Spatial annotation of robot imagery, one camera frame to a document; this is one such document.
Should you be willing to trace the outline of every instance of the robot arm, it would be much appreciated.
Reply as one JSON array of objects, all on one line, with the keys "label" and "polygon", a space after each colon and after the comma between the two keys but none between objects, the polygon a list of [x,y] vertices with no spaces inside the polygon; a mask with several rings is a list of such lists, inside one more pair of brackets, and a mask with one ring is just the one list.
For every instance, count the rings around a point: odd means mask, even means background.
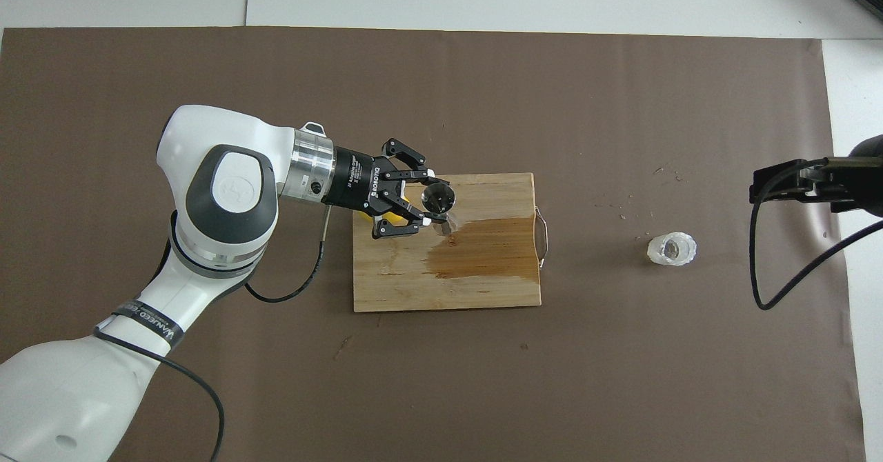
[{"label": "robot arm", "polygon": [[[398,170],[395,157],[409,169]],[[425,157],[391,139],[370,157],[335,147],[316,123],[275,127],[199,105],[173,114],[157,148],[175,200],[167,252],[136,299],[98,325],[160,357],[215,299],[243,286],[277,224],[279,196],[323,202],[375,218],[373,236],[403,236],[443,223],[447,182]],[[430,186],[423,212],[404,184]],[[399,214],[406,226],[382,219]],[[0,460],[106,460],[141,403],[158,362],[97,336],[35,345],[0,365]]]}]

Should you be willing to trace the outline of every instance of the wet stain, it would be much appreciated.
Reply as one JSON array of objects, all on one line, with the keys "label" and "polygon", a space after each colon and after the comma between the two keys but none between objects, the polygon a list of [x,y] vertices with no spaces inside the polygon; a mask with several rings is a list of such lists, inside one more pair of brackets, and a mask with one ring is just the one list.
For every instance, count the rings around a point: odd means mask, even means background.
[{"label": "wet stain", "polygon": [[438,279],[470,276],[518,276],[539,283],[533,218],[486,219],[464,224],[433,246],[427,273]]}]

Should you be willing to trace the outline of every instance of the yellow object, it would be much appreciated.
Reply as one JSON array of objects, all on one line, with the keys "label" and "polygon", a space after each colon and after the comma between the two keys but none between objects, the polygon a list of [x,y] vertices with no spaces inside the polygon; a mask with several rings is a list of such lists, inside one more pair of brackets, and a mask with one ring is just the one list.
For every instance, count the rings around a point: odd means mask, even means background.
[{"label": "yellow object", "polygon": [[[402,198],[404,199],[404,201],[409,201],[408,197],[406,197],[406,196],[403,196]],[[368,214],[366,214],[365,212],[359,212],[359,215],[362,216],[362,218],[365,219],[366,221],[369,221],[369,222],[373,221],[373,218],[371,216],[368,216]],[[392,212],[387,212],[386,214],[384,214],[384,219],[395,224],[395,225],[398,225],[400,223],[404,223],[404,217],[397,216],[396,214],[393,214]]]}]

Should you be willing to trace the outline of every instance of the wooden cutting board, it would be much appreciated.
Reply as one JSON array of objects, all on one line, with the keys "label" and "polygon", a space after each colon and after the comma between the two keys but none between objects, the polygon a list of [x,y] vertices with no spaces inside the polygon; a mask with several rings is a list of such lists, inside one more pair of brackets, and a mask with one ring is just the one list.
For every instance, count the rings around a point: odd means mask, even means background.
[{"label": "wooden cutting board", "polygon": [[[540,304],[533,174],[443,178],[457,195],[450,235],[430,226],[413,236],[372,239],[369,220],[353,215],[356,312]],[[408,185],[406,196],[420,205],[422,191]]]}]

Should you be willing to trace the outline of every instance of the brown mat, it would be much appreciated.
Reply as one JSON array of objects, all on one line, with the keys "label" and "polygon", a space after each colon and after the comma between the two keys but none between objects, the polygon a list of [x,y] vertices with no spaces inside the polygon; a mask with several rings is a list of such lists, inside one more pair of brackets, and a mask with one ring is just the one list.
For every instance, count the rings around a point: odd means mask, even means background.
[{"label": "brown mat", "polygon": [[[89,333],[148,282],[180,104],[395,136],[439,174],[535,175],[538,308],[353,314],[350,213],[295,301],[237,292],[173,357],[218,389],[223,460],[862,460],[842,258],[751,301],[747,187],[831,153],[819,41],[312,28],[7,29],[0,61],[0,361]],[[312,268],[320,205],[284,202],[253,283]],[[682,230],[698,256],[646,260]],[[838,239],[762,213],[767,292]],[[161,369],[114,460],[207,459],[215,412]]]}]

